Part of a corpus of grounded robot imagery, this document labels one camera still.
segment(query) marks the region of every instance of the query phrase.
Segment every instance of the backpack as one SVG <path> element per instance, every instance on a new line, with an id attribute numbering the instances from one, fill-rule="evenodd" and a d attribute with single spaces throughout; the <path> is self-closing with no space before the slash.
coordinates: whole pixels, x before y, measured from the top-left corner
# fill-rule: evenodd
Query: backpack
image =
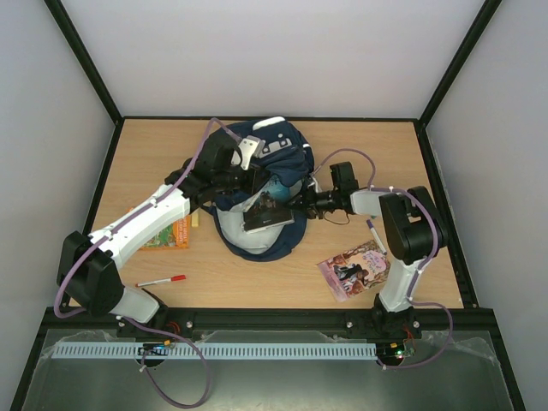
<path id="1" fill-rule="evenodd" d="M 301 181 L 314 168 L 312 148 L 297 128 L 283 117 L 238 122 L 227 126 L 242 138 L 252 135 L 265 143 L 251 164 L 270 171 L 292 192 L 299 192 Z M 226 134 L 219 129 L 212 133 Z M 211 207 L 202 207 L 213 216 L 217 232 L 234 254 L 256 262 L 274 261 L 290 254 L 301 242 L 307 218 L 294 212 L 294 222 L 247 233 L 243 229 L 243 209 L 250 194 L 235 191 L 218 195 Z"/>

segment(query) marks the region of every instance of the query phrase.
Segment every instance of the wooden table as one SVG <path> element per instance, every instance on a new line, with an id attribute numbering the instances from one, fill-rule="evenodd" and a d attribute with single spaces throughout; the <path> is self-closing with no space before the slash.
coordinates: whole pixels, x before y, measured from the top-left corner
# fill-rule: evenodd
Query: wooden table
<path id="1" fill-rule="evenodd" d="M 207 121 L 126 120 L 104 188 L 93 229 L 117 220 L 147 198 L 164 178 L 192 157 Z M 341 147 L 367 152 L 377 165 L 377 187 L 429 187 L 412 123 L 294 122 L 311 144 L 316 163 Z M 353 153 L 340 153 L 329 163 L 351 161 L 360 184 L 371 173 L 369 163 Z M 319 173 L 323 189 L 331 189 L 329 167 Z M 344 214 L 332 218 L 343 221 Z M 380 288 L 344 303 L 335 301 L 316 264 L 372 239 L 366 217 L 350 216 L 350 224 L 311 220 L 303 241 L 288 257 L 252 263 L 232 254 L 218 236 L 211 217 L 200 214 L 200 226 L 189 233 L 190 248 L 180 251 L 139 251 L 123 267 L 125 284 L 179 274 L 186 281 L 150 290 L 169 307 L 220 308 L 369 308 Z M 382 220 L 375 224 L 384 238 Z M 447 248 L 423 275 L 417 301 L 438 301 L 461 308 Z"/>

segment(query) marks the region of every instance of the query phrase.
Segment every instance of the cable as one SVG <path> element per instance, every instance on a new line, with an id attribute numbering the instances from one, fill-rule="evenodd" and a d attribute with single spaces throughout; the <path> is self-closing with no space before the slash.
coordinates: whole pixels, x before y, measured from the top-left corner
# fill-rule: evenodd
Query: cable
<path id="1" fill-rule="evenodd" d="M 184 172 L 182 173 L 182 175 L 179 177 L 179 179 L 176 181 L 175 184 L 173 184 L 165 193 L 163 193 L 162 195 L 160 195 L 156 201 L 157 201 L 157 204 L 164 200 L 167 196 L 169 196 L 171 193 L 173 193 L 173 191 L 175 191 L 178 187 L 179 187 L 179 184 L 181 184 L 181 182 L 187 177 L 188 173 L 194 168 L 194 165 L 196 164 L 196 160 L 198 159 L 198 156 L 200 154 L 200 152 L 202 151 L 202 148 L 207 140 L 207 138 L 209 137 L 209 133 L 211 131 L 211 127 L 213 126 L 213 123 L 216 122 L 217 124 L 219 124 L 221 126 L 221 128 L 230 136 L 232 137 L 234 140 L 236 141 L 240 141 L 241 140 L 241 137 L 238 136 L 237 134 L 235 134 L 233 131 L 229 130 L 220 120 L 218 120 L 217 118 L 213 117 L 208 123 L 207 123 L 207 126 L 205 127 L 205 131 L 204 131 L 204 134 L 202 135 L 202 138 L 200 140 L 200 143 L 198 144 L 198 148 L 196 149 L 196 152 L 194 153 L 194 156 L 192 157 L 192 159 L 190 160 L 190 163 L 188 164 L 188 167 L 184 170 Z M 128 224 L 130 221 L 132 221 L 134 218 L 137 218 L 140 214 L 142 214 L 143 212 L 145 212 L 146 210 L 148 210 L 149 208 L 153 207 L 152 203 L 149 203 L 147 205 L 145 205 L 144 207 L 138 209 L 136 212 L 134 212 L 133 214 L 127 216 L 126 218 L 124 218 L 116 227 L 114 227 L 113 229 L 110 230 L 110 232 L 114 235 L 116 234 L 120 229 L 122 229 L 122 227 L 124 227 L 126 224 Z M 61 299 L 63 298 L 63 294 L 65 293 L 65 290 L 67 288 L 67 286 L 69 285 L 69 282 L 70 280 L 72 279 L 72 277 L 74 276 L 74 274 L 78 271 L 78 269 L 81 267 L 81 265 L 84 263 L 84 261 L 86 261 L 86 259 L 95 251 L 97 250 L 104 242 L 106 242 L 109 238 L 107 236 L 104 236 L 103 238 L 99 239 L 97 242 L 95 242 L 94 244 L 92 244 L 91 247 L 89 247 L 82 255 L 79 259 L 76 260 L 76 262 L 74 263 L 74 265 L 72 266 L 72 268 L 68 271 L 67 275 L 65 276 L 65 278 L 63 279 L 63 281 L 61 282 L 61 286 L 59 287 L 59 290 L 57 291 L 57 294 L 55 296 L 55 301 L 53 303 L 53 312 L 55 313 L 55 315 L 60 318 L 60 319 L 67 319 L 68 317 L 72 317 L 76 314 L 79 314 L 79 313 L 82 313 L 85 311 L 85 309 L 83 307 L 81 308 L 76 308 L 72 311 L 69 311 L 68 313 L 61 313 L 61 309 L 60 309 L 60 306 L 61 306 Z"/>
<path id="2" fill-rule="evenodd" d="M 316 170 L 312 172 L 311 176 L 314 177 L 318 173 L 318 171 L 320 171 L 320 169 L 324 166 L 327 160 L 329 160 L 331 157 L 333 157 L 335 154 L 338 154 L 339 152 L 357 152 L 358 154 L 365 157 L 369 161 L 369 163 L 371 164 L 372 170 L 371 170 L 371 176 L 369 177 L 369 181 L 367 182 L 367 186 L 370 187 L 371 184 L 373 183 L 373 178 L 375 178 L 375 173 L 377 173 L 377 167 L 375 166 L 375 162 L 373 161 L 371 157 L 369 157 L 367 154 L 365 154 L 364 152 L 360 150 L 356 150 L 355 148 L 339 148 L 338 150 L 335 150 L 329 156 L 324 158 L 324 161 L 322 161 L 319 164 L 319 166 L 316 167 Z"/>
<path id="3" fill-rule="evenodd" d="M 196 407 L 199 407 L 200 405 L 203 405 L 206 402 L 207 397 L 209 396 L 209 392 L 211 390 L 211 377 L 212 377 L 212 375 L 211 375 L 211 368 L 209 367 L 209 364 L 207 363 L 207 360 L 204 357 L 204 355 L 202 354 L 202 352 L 200 351 L 200 349 L 198 347 L 196 347 L 196 345 L 194 345 L 193 342 L 191 342 L 190 340 L 188 340 L 185 337 L 178 336 L 177 334 L 173 334 L 172 332 L 155 330 L 153 328 L 145 327 L 143 324 L 140 324 L 137 321 L 135 321 L 134 319 L 131 319 L 129 317 L 123 317 L 123 318 L 126 321 L 128 321 L 131 325 L 133 325 L 133 326 L 135 326 L 135 327 L 137 327 L 137 328 L 139 328 L 139 329 L 141 329 L 145 332 L 151 332 L 151 333 L 154 333 L 154 334 L 159 334 L 159 335 L 162 335 L 162 336 L 175 338 L 175 339 L 181 341 L 182 343 L 185 343 L 185 344 L 190 346 L 190 348 L 199 356 L 199 358 L 200 358 L 200 360 L 201 360 L 201 362 L 202 362 L 202 364 L 204 365 L 204 368 L 205 368 L 205 387 L 206 388 L 204 389 L 204 394 L 202 394 L 202 397 L 197 402 L 195 402 L 194 404 L 182 404 L 180 402 L 177 402 L 177 401 L 169 398 L 162 391 L 162 389 L 158 386 L 158 383 L 156 382 L 156 380 L 152 376 L 151 372 L 148 370 L 148 368 L 146 368 L 145 359 L 146 359 L 147 352 L 143 353 L 143 356 L 141 357 L 140 364 L 143 366 L 143 368 L 141 368 L 141 370 L 145 373 L 145 375 L 148 377 L 148 379 L 152 383 L 152 387 L 154 387 L 154 390 L 169 405 L 172 405 L 173 407 L 177 407 L 177 408 L 182 408 L 182 409 L 196 408 Z"/>
<path id="4" fill-rule="evenodd" d="M 326 216 L 324 216 L 324 220 L 328 221 L 331 224 L 335 224 L 335 225 L 348 225 L 350 223 L 350 217 L 348 216 L 348 213 L 346 213 L 346 221 L 344 223 L 338 223 L 337 221 L 332 221 L 329 218 L 327 218 Z"/>

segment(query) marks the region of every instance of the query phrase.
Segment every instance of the book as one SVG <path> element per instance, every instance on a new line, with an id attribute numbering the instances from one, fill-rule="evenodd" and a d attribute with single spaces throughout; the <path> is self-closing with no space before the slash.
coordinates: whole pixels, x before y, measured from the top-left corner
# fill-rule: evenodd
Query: book
<path id="1" fill-rule="evenodd" d="M 360 244 L 318 264 L 337 301 L 346 301 L 388 278 L 390 262 L 375 240 Z"/>
<path id="2" fill-rule="evenodd" d="M 173 224 L 160 230 L 153 238 L 143 244 L 140 250 L 177 250 L 188 248 L 188 227 L 190 227 L 190 216 L 180 218 Z"/>
<path id="3" fill-rule="evenodd" d="M 285 187 L 277 176 L 272 176 L 244 209 L 244 231 L 256 233 L 270 227 L 293 223 L 293 212 L 285 207 L 285 203 L 290 199 L 290 188 Z"/>

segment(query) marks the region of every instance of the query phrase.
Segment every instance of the white wall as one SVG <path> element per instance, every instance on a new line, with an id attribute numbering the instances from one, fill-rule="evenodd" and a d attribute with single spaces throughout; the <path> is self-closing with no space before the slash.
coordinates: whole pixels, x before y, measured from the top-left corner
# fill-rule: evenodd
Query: white wall
<path id="1" fill-rule="evenodd" d="M 548 2 L 503 2 L 429 127 L 479 302 L 527 409 L 548 393 Z"/>
<path id="2" fill-rule="evenodd" d="M 113 125 L 43 2 L 4 2 L 0 61 L 0 409 L 8 409 Z"/>
<path id="3" fill-rule="evenodd" d="M 123 115 L 423 111 L 483 0 L 64 0 Z"/>

